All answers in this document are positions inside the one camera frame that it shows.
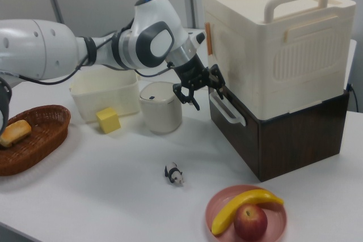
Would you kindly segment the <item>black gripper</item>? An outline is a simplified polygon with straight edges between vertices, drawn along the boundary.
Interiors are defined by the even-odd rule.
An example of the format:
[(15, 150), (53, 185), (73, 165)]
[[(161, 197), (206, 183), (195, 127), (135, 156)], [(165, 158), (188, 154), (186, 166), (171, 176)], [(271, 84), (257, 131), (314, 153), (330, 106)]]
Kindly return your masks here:
[(223, 87), (225, 80), (217, 64), (207, 69), (201, 62), (199, 56), (193, 56), (187, 63), (174, 67), (174, 72), (180, 79), (180, 83), (175, 83), (172, 86), (175, 96), (182, 104), (192, 104), (197, 111), (200, 106), (194, 98), (194, 90), (189, 89), (188, 95), (182, 93), (184, 88), (202, 88), (208, 86), (216, 90), (218, 96), (223, 100)]

